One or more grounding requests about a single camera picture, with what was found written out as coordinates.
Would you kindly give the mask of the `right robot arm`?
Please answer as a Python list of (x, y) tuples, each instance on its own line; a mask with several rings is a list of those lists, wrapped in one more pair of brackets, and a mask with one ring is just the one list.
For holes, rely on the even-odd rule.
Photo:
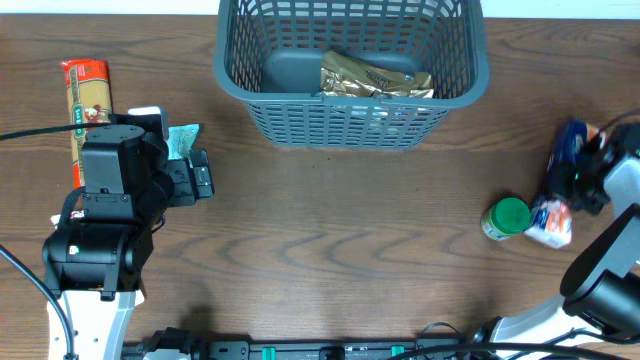
[(559, 295), (514, 317), (497, 317), (474, 335), (476, 343), (576, 346), (596, 340), (639, 340), (639, 126), (610, 135), (580, 121), (556, 142), (544, 191), (574, 211), (593, 215), (610, 204), (614, 220), (569, 266)]

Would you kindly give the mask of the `green lid jar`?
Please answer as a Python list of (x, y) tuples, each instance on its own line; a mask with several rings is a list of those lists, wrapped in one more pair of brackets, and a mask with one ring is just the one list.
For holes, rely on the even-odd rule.
[(480, 226), (487, 237), (502, 241), (524, 232), (530, 222), (528, 205), (517, 197), (506, 197), (483, 214)]

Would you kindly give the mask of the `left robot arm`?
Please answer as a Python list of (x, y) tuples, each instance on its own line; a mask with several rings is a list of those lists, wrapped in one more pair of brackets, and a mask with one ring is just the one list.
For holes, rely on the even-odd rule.
[(171, 158), (159, 107), (111, 114), (86, 135), (84, 184), (64, 203), (42, 258), (51, 359), (117, 359), (136, 306), (153, 233), (171, 207), (214, 194), (205, 150)]

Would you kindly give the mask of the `teal snack packet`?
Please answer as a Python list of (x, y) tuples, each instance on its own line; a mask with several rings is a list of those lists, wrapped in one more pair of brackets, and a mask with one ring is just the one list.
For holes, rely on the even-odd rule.
[(168, 159), (189, 159), (190, 151), (197, 140), (200, 129), (199, 124), (171, 126), (169, 138), (166, 141), (169, 150)]

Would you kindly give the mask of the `gold foil snack bag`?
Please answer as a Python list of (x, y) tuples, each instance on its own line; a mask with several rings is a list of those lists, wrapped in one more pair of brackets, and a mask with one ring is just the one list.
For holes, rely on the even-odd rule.
[(435, 94), (433, 78), (428, 72), (390, 71), (334, 51), (322, 58), (320, 91), (327, 96), (367, 98), (432, 98)]

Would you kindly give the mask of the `colourful tissue pack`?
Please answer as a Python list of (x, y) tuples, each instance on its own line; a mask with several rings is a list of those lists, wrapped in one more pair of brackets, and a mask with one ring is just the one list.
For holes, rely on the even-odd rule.
[(541, 191), (532, 202), (531, 222), (524, 234), (547, 247), (559, 249), (571, 242), (571, 198), (577, 165), (587, 153), (600, 150), (606, 134), (579, 119), (568, 121), (557, 133)]

